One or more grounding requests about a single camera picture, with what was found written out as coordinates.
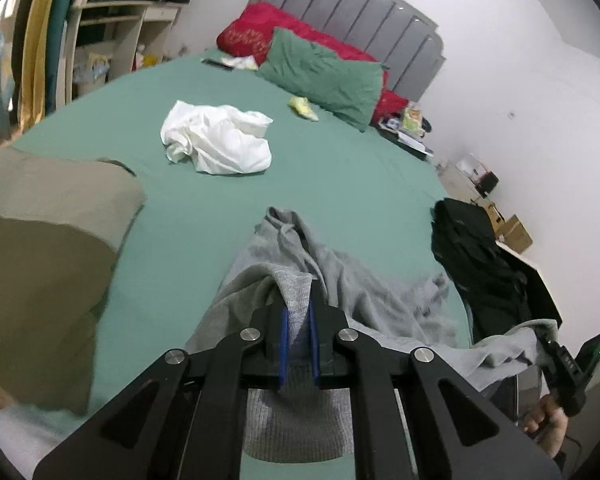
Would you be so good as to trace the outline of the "person's right hand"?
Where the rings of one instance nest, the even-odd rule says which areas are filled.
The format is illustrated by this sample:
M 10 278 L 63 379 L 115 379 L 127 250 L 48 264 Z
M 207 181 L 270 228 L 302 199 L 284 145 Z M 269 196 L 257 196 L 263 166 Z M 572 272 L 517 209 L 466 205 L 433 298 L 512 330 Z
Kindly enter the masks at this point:
M 521 429 L 531 436 L 537 434 L 535 442 L 550 458 L 555 458 L 565 441 L 569 417 L 554 399 L 546 394 L 539 403 L 524 416 Z

